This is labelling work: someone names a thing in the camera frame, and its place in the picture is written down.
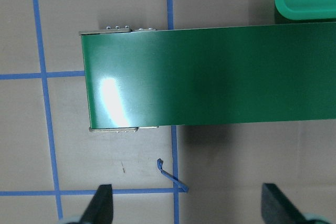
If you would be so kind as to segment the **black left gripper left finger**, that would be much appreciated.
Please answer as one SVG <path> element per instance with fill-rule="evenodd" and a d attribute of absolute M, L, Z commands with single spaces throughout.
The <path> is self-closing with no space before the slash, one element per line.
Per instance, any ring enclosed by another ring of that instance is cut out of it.
<path fill-rule="evenodd" d="M 80 223 L 113 222 L 112 185 L 100 185 L 80 218 Z"/>

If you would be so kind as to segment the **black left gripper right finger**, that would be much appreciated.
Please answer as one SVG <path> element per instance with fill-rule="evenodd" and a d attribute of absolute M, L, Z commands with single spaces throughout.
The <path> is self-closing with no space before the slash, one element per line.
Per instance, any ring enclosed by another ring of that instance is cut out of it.
<path fill-rule="evenodd" d="M 307 220 L 276 184 L 263 183 L 261 216 L 264 223 L 306 223 Z"/>

